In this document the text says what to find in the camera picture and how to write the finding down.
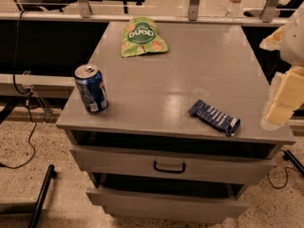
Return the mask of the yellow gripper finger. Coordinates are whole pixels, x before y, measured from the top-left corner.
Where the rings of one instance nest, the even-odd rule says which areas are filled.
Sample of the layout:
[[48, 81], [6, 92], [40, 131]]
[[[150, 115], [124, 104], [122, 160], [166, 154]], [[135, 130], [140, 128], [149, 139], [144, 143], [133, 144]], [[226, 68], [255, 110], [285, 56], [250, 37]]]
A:
[[268, 100], [266, 101], [262, 117], [260, 118], [260, 126], [267, 131], [275, 131], [289, 121], [294, 114], [292, 109], [284, 104], [277, 103], [275, 96], [283, 80], [283, 74], [277, 72], [271, 81], [268, 91]]
[[304, 104], [304, 67], [292, 66], [285, 73], [277, 72], [278, 89], [274, 96], [275, 106], [297, 110]]

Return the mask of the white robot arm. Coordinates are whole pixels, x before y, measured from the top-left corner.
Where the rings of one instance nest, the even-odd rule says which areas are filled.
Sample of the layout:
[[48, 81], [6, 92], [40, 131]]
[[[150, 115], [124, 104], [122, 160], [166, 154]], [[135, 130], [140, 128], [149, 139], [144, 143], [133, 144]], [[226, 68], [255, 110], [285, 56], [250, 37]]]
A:
[[277, 130], [304, 104], [304, 9], [297, 9], [287, 23], [262, 40], [265, 50], [278, 50], [291, 68], [277, 72], [271, 81], [260, 126]]

